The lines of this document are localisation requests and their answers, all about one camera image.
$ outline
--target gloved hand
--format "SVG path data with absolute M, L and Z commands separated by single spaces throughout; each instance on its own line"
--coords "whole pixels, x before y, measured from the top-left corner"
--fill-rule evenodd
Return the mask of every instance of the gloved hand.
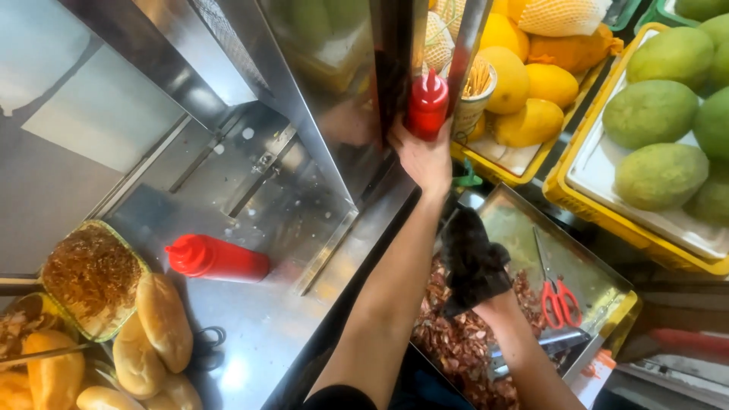
M 443 231 L 441 261 L 450 274 L 445 284 L 453 294 L 441 313 L 447 318 L 511 289 L 504 266 L 511 261 L 501 244 L 489 242 L 483 222 L 472 208 L 459 210 Z

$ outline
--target food stall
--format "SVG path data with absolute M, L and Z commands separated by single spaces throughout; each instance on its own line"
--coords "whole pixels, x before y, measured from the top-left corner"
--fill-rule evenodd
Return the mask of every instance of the food stall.
M 647 2 L 566 15 L 516 3 L 16 4 L 9 12 L 33 23 L 6 28 L 27 44 L 8 77 L 22 92 L 0 93 L 16 159 L 0 247 L 9 406 L 300 403 L 417 201 L 383 136 L 425 73 L 448 86 L 438 110 L 455 118 L 451 155 L 467 174 L 454 175 L 441 231 L 477 212 L 511 254 L 534 336 L 589 406 L 643 302 L 548 201 L 664 266 L 729 272 L 725 258 L 601 202 L 572 171 L 625 66 L 663 30 L 651 23 L 631 42 Z M 554 23 L 574 12 L 579 24 Z M 404 363 L 475 409 L 517 406 L 488 326 L 439 317 L 442 247 Z M 551 271 L 580 315 L 567 331 L 539 306 Z

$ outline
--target red squeeze bottle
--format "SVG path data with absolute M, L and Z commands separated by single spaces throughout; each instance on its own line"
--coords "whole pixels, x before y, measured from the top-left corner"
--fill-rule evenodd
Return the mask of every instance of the red squeeze bottle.
M 405 127 L 419 139 L 435 141 L 447 110 L 448 83 L 435 74 L 435 69 L 430 69 L 430 73 L 413 81 Z
M 165 247 L 172 269 L 204 279 L 260 282 L 268 274 L 268 256 L 207 235 L 182 235 Z

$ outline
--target human arm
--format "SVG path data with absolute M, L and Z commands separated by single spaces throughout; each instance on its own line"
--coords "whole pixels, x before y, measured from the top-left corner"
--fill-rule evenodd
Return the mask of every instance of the human arm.
M 310 395 L 334 384 L 366 394 L 379 410 L 390 401 L 430 275 L 435 235 L 451 186 L 448 121 L 432 143 L 395 120 L 388 139 L 422 194 L 360 291 L 342 336 Z
M 519 401 L 527 410 L 584 409 L 577 396 L 559 377 L 521 313 L 513 290 L 494 296 L 473 308 L 494 331 L 509 367 Z

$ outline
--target stainless steel counter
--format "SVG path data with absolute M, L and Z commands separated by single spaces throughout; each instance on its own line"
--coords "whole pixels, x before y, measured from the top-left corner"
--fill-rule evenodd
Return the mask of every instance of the stainless steel counter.
M 257 159 L 286 132 L 285 121 L 263 120 L 271 113 L 258 109 L 234 120 L 225 136 L 212 142 L 190 122 L 193 129 L 185 127 L 104 217 L 153 270 L 174 278 L 193 330 L 225 329 L 222 365 L 187 371 L 208 410 L 263 406 L 415 189 L 399 164 L 393 165 L 383 170 L 357 214 L 320 184 L 315 164 L 292 138 L 278 159 L 272 158 L 273 171 L 255 193 L 230 212 L 236 188 L 262 176 Z M 243 138 L 243 129 L 251 127 L 255 136 Z M 209 149 L 216 142 L 224 148 L 220 154 L 220 148 Z M 202 161 L 195 159 L 198 152 Z M 192 172 L 184 171 L 185 162 Z M 189 175 L 181 184 L 173 182 L 180 174 Z M 179 275 L 169 268 L 163 248 L 190 232 L 266 252 L 271 272 L 255 285 Z M 337 238 L 344 233 L 343 240 Z M 304 296 L 297 295 L 301 278 L 311 277 L 324 262 Z

